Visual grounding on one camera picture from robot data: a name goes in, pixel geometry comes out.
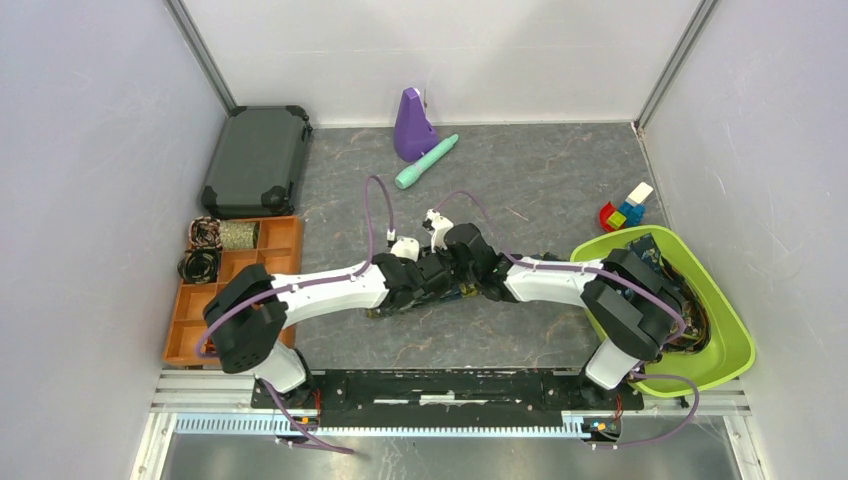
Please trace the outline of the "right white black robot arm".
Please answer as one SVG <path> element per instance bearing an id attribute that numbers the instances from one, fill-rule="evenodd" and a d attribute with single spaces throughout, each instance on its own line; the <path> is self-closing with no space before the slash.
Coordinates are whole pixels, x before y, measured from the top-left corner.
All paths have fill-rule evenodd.
<path id="1" fill-rule="evenodd" d="M 496 252 L 471 223 L 448 229 L 435 245 L 490 300 L 560 303 L 591 314 L 606 335 L 577 382 L 580 400 L 591 408 L 612 401 L 622 380 L 685 329 L 680 295 L 629 250 L 584 262 L 516 257 Z"/>

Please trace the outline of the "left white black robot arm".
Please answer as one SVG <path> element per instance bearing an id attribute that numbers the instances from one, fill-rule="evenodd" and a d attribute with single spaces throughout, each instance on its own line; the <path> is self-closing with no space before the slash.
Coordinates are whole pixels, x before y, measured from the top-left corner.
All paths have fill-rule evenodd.
<path id="1" fill-rule="evenodd" d="M 224 372 L 249 372 L 290 407 L 306 405 L 314 381 L 302 355 L 280 333 L 302 321 L 352 309 L 408 310 L 441 299 L 457 284 L 450 260 L 379 253 L 351 267 L 307 275 L 271 275 L 256 264 L 204 309 L 206 329 Z"/>

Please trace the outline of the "blue yellow floral tie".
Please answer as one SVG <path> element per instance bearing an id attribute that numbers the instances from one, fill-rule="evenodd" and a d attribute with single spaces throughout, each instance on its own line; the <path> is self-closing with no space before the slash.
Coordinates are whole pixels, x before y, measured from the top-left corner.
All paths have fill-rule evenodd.
<path id="1" fill-rule="evenodd" d="M 426 251 L 424 254 L 421 255 L 420 258 L 427 256 L 427 255 L 430 255 L 430 254 L 433 254 L 433 253 Z M 450 262 L 449 256 L 447 254 L 445 254 L 445 255 L 437 254 L 437 255 L 440 255 L 440 256 L 446 258 Z M 433 303 L 416 305 L 416 306 L 409 308 L 407 310 L 397 312 L 394 315 L 378 315 L 377 312 L 375 311 L 375 308 L 377 307 L 376 306 L 376 307 L 367 309 L 366 312 L 365 312 L 365 316 L 367 318 L 370 318 L 370 319 L 388 318 L 388 317 L 404 314 L 408 311 L 423 309 L 425 307 L 430 307 L 430 306 L 434 306 L 434 305 L 438 305 L 438 304 L 453 302 L 453 301 L 461 300 L 461 299 L 464 299 L 464 298 L 469 298 L 469 297 L 474 297 L 474 296 L 480 295 L 475 291 L 473 286 L 469 286 L 467 284 L 462 283 L 460 280 L 458 280 L 454 276 L 453 268 L 452 268 L 452 275 L 453 275 L 453 278 L 454 278 L 453 288 L 448 293 L 446 293 L 441 299 L 436 300 Z"/>

